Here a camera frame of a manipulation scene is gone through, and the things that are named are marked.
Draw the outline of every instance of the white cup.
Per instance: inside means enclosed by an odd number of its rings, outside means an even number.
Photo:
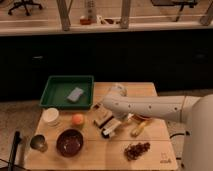
[[[49,126],[55,126],[59,123],[59,111],[56,108],[45,109],[42,114],[43,121]]]

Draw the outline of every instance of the gray floor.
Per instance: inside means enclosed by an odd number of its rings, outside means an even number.
[[[160,92],[162,95],[195,95],[204,96],[213,93],[213,90],[193,90],[193,91],[174,91]],[[18,148],[17,163],[23,163],[24,153],[29,146],[29,140],[33,136],[39,118],[41,116],[41,108],[38,106],[39,101],[21,101],[21,102],[1,102],[0,103],[0,159],[8,160],[11,143],[13,141],[14,132],[21,132],[23,141]],[[167,122],[169,134],[184,132],[184,125],[180,123]],[[183,137],[177,136],[172,140],[174,151],[177,157],[181,156]],[[0,167],[6,164],[0,161]]]

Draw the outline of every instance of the metal cup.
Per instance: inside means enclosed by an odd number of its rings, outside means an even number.
[[[45,140],[45,137],[43,135],[35,135],[30,142],[30,147],[32,149],[45,152],[48,148],[47,142]]]

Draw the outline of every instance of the small bottle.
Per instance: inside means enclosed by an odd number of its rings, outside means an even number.
[[[95,0],[85,0],[85,17],[92,23],[97,23]]]

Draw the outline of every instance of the sponge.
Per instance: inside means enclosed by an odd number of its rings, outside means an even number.
[[[83,93],[84,90],[79,87],[75,87],[74,90],[71,91],[67,99],[71,102],[77,102]]]
[[[73,114],[71,124],[72,126],[82,126],[84,124],[84,115],[81,113]]]

